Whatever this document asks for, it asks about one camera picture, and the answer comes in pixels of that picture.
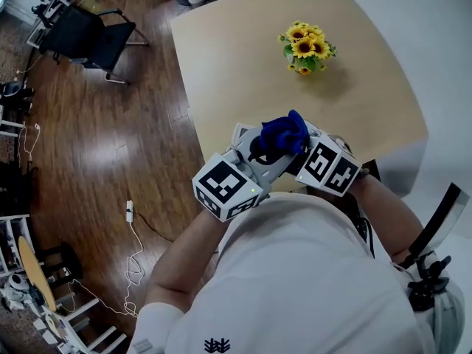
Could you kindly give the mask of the white metal rack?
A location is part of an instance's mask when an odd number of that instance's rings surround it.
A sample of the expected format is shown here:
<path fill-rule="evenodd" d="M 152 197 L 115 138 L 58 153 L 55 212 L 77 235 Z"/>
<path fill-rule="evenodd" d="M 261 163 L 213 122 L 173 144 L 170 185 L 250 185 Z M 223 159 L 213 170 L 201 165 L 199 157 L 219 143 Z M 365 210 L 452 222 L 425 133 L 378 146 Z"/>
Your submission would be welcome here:
<path fill-rule="evenodd" d="M 64 302 L 74 299 L 70 293 L 56 302 L 56 310 L 44 309 L 44 322 L 58 341 L 61 354 L 115 354 L 127 341 L 127 335 L 115 326 L 99 328 L 90 317 L 90 310 L 99 304 L 97 298 L 86 304 L 67 310 Z"/>

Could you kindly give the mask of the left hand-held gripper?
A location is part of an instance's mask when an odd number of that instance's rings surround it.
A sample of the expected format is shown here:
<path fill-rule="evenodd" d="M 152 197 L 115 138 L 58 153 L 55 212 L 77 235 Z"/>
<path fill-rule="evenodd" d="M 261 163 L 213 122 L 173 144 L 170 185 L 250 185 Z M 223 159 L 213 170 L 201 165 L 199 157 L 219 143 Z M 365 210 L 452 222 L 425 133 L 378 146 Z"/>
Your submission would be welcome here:
<path fill-rule="evenodd" d="M 238 123 L 231 146 L 214 153 L 192 179 L 195 197 L 220 221 L 256 207 L 295 159 L 284 154 L 270 162 L 259 153 L 261 128 Z"/>

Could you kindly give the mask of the potted yellow sunflowers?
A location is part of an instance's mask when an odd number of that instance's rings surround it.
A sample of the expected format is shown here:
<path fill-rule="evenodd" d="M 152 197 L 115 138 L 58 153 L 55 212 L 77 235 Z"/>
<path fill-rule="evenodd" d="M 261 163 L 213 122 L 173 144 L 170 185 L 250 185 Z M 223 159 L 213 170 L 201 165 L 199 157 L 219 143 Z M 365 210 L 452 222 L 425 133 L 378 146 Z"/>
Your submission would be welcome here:
<path fill-rule="evenodd" d="M 337 48 L 326 38 L 317 25 L 295 21 L 284 33 L 277 36 L 283 43 L 283 56 L 288 68 L 300 75 L 323 72 L 325 63 L 337 56 Z"/>

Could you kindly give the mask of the white shelf unit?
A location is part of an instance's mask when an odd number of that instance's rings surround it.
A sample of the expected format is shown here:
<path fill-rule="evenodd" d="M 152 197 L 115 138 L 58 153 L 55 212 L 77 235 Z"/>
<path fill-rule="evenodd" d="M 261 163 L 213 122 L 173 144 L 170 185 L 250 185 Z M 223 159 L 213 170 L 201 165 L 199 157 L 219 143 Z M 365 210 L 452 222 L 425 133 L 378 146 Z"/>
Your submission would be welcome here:
<path fill-rule="evenodd" d="M 30 216 L 11 215 L 0 217 L 0 278 L 24 270 L 18 249 L 18 240 L 24 237 L 35 253 L 30 235 Z"/>

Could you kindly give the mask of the black sled-base chair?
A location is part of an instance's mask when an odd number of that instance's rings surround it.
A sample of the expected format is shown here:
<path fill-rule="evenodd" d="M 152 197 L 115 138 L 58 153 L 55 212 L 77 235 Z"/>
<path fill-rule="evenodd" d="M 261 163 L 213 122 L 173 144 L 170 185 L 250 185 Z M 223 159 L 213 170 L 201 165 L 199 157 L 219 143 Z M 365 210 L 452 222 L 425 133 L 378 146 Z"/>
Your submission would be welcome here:
<path fill-rule="evenodd" d="M 126 46 L 148 46 L 149 41 L 118 8 L 91 13 L 69 5 L 45 34 L 39 45 L 41 54 L 60 55 L 86 69 L 105 72 L 105 81 L 128 85 L 114 68 Z"/>

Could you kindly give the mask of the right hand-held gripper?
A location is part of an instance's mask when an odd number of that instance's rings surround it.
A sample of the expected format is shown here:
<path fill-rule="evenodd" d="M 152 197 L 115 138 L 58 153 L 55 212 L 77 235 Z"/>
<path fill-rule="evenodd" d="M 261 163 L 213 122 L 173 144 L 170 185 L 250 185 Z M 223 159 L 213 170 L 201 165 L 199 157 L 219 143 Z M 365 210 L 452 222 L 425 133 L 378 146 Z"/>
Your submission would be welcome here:
<path fill-rule="evenodd" d="M 305 120 L 308 157 L 295 180 L 309 187 L 342 197 L 361 170 L 361 163 L 342 139 L 334 138 Z"/>

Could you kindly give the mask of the black clamp mount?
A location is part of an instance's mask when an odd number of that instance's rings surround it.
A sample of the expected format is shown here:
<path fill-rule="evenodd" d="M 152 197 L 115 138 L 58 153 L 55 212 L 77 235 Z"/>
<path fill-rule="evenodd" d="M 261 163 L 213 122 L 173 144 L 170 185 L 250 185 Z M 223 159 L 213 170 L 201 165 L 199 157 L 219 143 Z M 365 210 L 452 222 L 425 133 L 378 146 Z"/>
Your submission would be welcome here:
<path fill-rule="evenodd" d="M 434 307 L 435 296 L 445 292 L 449 283 L 449 278 L 443 277 L 441 273 L 451 262 L 451 256 L 433 262 L 428 268 L 426 258 L 427 256 L 424 255 L 415 262 L 421 281 L 408 284 L 409 302 L 415 312 L 423 312 Z"/>

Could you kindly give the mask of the round wooden table black legs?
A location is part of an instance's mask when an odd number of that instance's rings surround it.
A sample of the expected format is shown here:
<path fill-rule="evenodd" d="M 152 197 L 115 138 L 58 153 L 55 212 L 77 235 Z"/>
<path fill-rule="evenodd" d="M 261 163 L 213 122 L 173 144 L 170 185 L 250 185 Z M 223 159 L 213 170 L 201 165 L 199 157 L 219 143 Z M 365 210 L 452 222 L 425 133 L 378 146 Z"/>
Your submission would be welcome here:
<path fill-rule="evenodd" d="M 52 312 L 57 310 L 55 297 L 52 293 L 56 288 L 65 285 L 72 280 L 80 280 L 83 278 L 83 267 L 72 246 L 66 242 L 60 245 L 39 251 L 39 257 L 33 252 L 31 245 L 27 239 L 20 236 L 18 239 L 18 252 L 21 258 L 23 269 L 31 286 L 37 294 L 42 297 L 45 306 Z M 60 256 L 60 262 L 54 265 L 40 264 L 41 260 L 55 255 Z M 66 269 L 69 274 L 58 277 L 55 281 L 49 282 L 48 279 L 59 270 Z"/>

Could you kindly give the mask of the person's left forearm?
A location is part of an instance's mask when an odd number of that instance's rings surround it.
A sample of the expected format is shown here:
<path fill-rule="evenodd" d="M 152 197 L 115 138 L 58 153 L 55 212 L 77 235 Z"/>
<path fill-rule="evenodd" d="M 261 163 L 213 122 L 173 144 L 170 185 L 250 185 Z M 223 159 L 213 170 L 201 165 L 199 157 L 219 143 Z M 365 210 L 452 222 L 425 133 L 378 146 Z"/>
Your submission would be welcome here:
<path fill-rule="evenodd" d="M 153 267 L 145 304 L 164 303 L 186 313 L 228 227 L 228 221 L 220 221 L 206 209 L 202 211 Z"/>

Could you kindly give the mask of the blue cloth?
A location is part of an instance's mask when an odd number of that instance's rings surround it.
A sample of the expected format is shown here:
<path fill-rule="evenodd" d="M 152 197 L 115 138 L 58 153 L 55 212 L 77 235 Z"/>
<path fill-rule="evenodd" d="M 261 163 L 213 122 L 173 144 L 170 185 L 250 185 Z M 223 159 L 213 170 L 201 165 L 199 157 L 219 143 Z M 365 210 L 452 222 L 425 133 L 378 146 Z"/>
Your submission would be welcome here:
<path fill-rule="evenodd" d="M 262 123 L 260 147 L 270 155 L 297 155 L 305 152 L 309 133 L 301 115 L 290 110 L 287 116 Z"/>

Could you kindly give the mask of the small white round robot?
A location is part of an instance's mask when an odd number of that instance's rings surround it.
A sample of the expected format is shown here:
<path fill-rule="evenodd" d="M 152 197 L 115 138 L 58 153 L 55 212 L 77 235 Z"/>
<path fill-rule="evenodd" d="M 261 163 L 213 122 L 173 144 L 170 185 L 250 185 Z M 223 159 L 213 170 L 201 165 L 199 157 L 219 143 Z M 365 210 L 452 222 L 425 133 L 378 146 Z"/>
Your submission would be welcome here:
<path fill-rule="evenodd" d="M 8 277 L 8 285 L 21 293 L 30 292 L 30 284 L 28 279 L 23 274 L 11 274 Z"/>

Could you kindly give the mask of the person's right forearm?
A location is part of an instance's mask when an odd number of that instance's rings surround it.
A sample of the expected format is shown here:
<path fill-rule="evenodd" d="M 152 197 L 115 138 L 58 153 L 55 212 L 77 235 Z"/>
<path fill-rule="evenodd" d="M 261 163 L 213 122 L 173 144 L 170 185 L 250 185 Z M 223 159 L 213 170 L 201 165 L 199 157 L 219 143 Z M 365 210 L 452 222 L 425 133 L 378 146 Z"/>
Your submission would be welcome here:
<path fill-rule="evenodd" d="M 409 247 L 423 230 L 423 225 L 409 207 L 371 175 L 355 180 L 349 188 L 371 223 L 392 262 L 400 264 Z"/>

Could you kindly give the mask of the black mounted display screen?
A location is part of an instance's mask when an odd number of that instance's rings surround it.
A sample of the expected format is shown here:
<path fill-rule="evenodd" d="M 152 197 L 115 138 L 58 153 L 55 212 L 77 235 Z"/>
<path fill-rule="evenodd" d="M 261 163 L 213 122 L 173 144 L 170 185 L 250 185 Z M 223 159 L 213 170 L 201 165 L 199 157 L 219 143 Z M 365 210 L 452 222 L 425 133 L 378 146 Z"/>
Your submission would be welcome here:
<path fill-rule="evenodd" d="M 408 256 L 408 260 L 410 262 L 414 263 L 417 261 L 417 258 L 420 258 L 425 253 L 430 253 L 434 250 L 431 242 L 453 209 L 453 206 L 457 202 L 460 193 L 461 189 L 457 185 L 454 183 L 449 185 L 431 219 L 423 228 L 422 232 L 419 234 L 413 244 L 410 245 Z"/>

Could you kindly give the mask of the person's white shirt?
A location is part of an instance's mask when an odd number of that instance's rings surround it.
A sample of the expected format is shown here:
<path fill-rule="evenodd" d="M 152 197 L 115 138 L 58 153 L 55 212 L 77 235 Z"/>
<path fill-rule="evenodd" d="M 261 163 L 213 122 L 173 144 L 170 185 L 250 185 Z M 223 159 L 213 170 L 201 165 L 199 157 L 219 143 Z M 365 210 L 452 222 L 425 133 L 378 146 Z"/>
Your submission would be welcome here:
<path fill-rule="evenodd" d="M 187 312 L 141 309 L 127 354 L 435 354 L 408 281 L 334 206 L 282 193 L 232 221 Z"/>

